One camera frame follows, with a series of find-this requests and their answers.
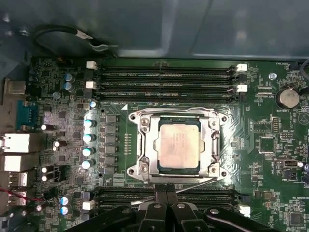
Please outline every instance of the cable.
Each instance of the cable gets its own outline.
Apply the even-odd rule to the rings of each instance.
[[[49,56],[57,57],[57,55],[49,48],[41,45],[38,43],[37,39],[45,34],[51,33],[51,32],[64,32],[73,34],[83,40],[86,40],[89,45],[92,47],[92,49],[96,52],[103,52],[109,49],[109,46],[100,42],[96,38],[91,37],[90,35],[68,26],[62,26],[62,25],[41,25],[34,29],[34,31],[31,34],[31,41],[32,43],[39,48],[42,52]]]
[[[18,197],[18,198],[22,198],[22,199],[24,199],[24,200],[26,200],[26,201],[44,202],[44,199],[24,197],[24,196],[22,196],[22,195],[20,195],[20,194],[18,194],[18,193],[15,193],[15,192],[12,192],[12,191],[3,189],[3,188],[0,188],[0,191],[1,191],[1,192],[6,192],[6,193],[9,194],[9,195],[14,195],[14,196],[16,196],[16,197]]]
[[[300,73],[309,81],[309,75],[305,72],[305,67],[309,64],[309,59],[307,59],[299,68]]]

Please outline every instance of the gray metal panel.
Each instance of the gray metal panel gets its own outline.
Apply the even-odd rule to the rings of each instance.
[[[20,29],[53,23],[118,44],[121,57],[297,59],[309,56],[308,10],[306,0],[2,0],[10,22],[0,23],[0,40],[12,30],[29,44]],[[65,54],[91,51],[63,33],[42,41]]]

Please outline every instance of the silver metal frame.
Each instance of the silver metal frame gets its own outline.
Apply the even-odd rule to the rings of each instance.
[[[162,174],[157,168],[158,152],[154,142],[159,135],[159,121],[169,114],[170,117],[198,118],[201,123],[200,139],[204,151],[200,153],[200,171],[196,175]],[[213,177],[218,180],[228,176],[227,170],[219,166],[220,125],[227,116],[214,109],[193,107],[188,109],[147,108],[133,112],[129,120],[137,124],[137,163],[128,168],[127,174],[145,183],[203,183]]]

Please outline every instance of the cpu socket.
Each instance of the cpu socket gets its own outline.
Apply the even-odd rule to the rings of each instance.
[[[145,183],[202,183],[228,176],[219,166],[220,125],[226,115],[213,109],[147,108],[133,112],[137,163],[127,174]]]

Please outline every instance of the black cable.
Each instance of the black cable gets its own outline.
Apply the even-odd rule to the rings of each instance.
[[[34,31],[32,32],[31,41],[37,48],[39,48],[42,52],[44,52],[45,54],[49,56],[57,57],[57,55],[51,49],[39,44],[37,39],[40,36],[48,34],[50,32],[64,32],[64,33],[73,34],[83,40],[86,40],[89,43],[89,45],[92,47],[92,49],[95,50],[96,52],[99,52],[100,49],[101,51],[104,51],[104,50],[107,50],[108,48],[104,43],[100,42],[96,38],[93,38],[90,35],[78,29],[75,29],[69,26],[62,26],[62,25],[41,25],[41,26],[36,27]]]
[[[305,72],[305,67],[309,64],[309,59],[307,59],[299,68],[300,73],[309,81],[309,75]]]

